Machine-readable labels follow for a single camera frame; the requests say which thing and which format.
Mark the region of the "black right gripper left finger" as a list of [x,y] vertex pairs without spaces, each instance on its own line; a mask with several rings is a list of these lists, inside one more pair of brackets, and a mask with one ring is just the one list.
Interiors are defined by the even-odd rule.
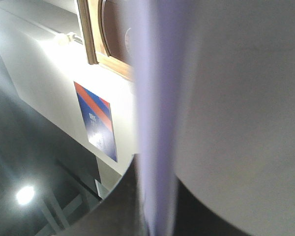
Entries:
[[139,154],[109,195],[62,236],[146,236],[138,186]]

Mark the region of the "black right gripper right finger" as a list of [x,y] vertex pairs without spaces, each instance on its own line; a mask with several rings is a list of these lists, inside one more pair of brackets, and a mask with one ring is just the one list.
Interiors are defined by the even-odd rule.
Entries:
[[175,236],[246,236],[203,205],[179,180]]

